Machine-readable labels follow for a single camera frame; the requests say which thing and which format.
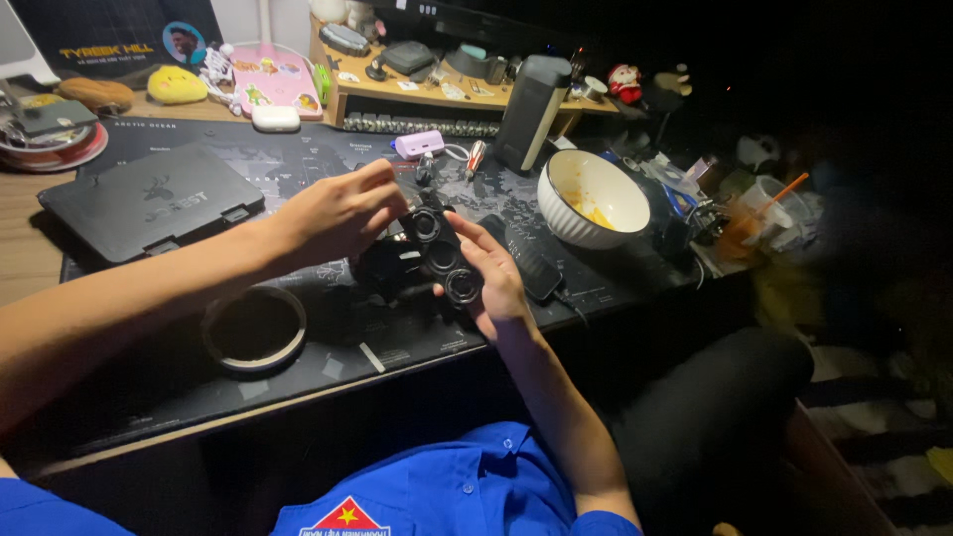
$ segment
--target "round sticker portrait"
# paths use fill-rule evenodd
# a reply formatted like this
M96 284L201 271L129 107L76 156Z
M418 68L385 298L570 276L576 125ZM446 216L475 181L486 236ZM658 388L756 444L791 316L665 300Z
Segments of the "round sticker portrait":
M205 59L205 39L191 24L169 23L162 31L162 43L173 58L186 65L194 65Z

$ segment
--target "orange straw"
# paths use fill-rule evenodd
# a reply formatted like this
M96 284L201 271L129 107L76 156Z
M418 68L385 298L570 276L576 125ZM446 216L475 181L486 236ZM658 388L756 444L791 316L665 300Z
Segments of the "orange straw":
M759 214L759 215L764 214L764 211L768 210L768 208L769 208L771 205L773 205L773 204L777 203L778 201L780 201L782 197L787 196L788 192L790 192L791 190L794 190L795 188L797 188L799 184L801 184L802 182L804 182L805 179L807 179L807 177L808 177L808 174L807 174L807 173L802 173L801 176L799 176L798 178L794 179L794 181L791 182L791 184L788 184L783 190L781 190L781 192L780 192L779 194L777 194L776 196L774 196L774 199L771 199L771 200L768 201L767 203L764 203L764 206L761 207L760 210L758 210L758 214Z

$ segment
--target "tyreek hill poster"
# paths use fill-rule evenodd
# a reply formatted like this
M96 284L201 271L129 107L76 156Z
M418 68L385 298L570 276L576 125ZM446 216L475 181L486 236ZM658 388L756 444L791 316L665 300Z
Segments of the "tyreek hill poster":
M10 3L61 78L108 80L157 64L195 71L190 66L202 62L206 46L222 42L211 0Z

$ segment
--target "black desk mat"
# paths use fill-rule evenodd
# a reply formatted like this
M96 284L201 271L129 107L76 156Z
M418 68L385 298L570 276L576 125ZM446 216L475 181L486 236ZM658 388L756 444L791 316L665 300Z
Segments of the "black desk mat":
M304 124L299 134L259 134L247 123L133 118L104 122L110 145L84 166L77 180L90 180L112 166L194 141L265 193L273 214L284 200L321 178L351 171L361 163L401 157L390 134L341 132ZM537 205L537 175L521 177L493 160L492 139L476 180L468 183L462 164L437 159L437 188L458 212L476 221L497 214L562 271L577 307L587 315L643 303L696 280L660 258L646 235L609 252L582 250L556 239ZM472 138L447 138L469 147ZM637 181L644 177L635 176ZM408 196L413 179L399 174ZM62 280L82 277L64 258ZM387 371L473 350L485 342L472 326L447 320L436 301L421 295L397 308L383 305L355 283L346 260L309 267L269 282L298 295L308 312L307 343L289 367L255 381L230 377L204 351L194 315L150 336L109 361L63 399L37 414L6 447L12 460L37 449L56 459L75 457L280 402L379 374L361 349L366 345ZM565 306L532 304L543 329L576 317Z

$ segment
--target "brown plush toy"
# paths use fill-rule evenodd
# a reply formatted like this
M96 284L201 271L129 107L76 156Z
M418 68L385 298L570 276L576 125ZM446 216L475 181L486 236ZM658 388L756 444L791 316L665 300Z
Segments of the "brown plush toy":
M68 100L78 100L93 113L123 113L132 108L132 90L119 82L97 82L88 78L71 78L60 82L54 93Z

